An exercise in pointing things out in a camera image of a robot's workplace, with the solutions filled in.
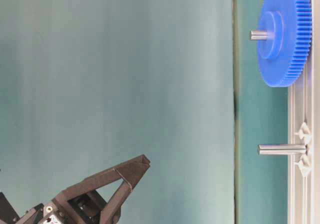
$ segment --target steel rod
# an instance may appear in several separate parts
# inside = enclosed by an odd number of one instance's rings
[[[266,30],[251,30],[249,38],[252,41],[265,41],[268,39],[268,32]]]
[[[258,145],[259,155],[297,155],[305,154],[307,148],[303,144],[265,144]]]

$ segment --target teal wall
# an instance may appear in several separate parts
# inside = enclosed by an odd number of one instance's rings
[[[287,89],[263,82],[249,41],[262,3],[234,0],[237,224],[287,223],[287,158],[257,154],[258,144],[288,141]]]
[[[120,223],[234,223],[232,0],[0,0],[0,16],[0,188],[20,214],[144,153]]]

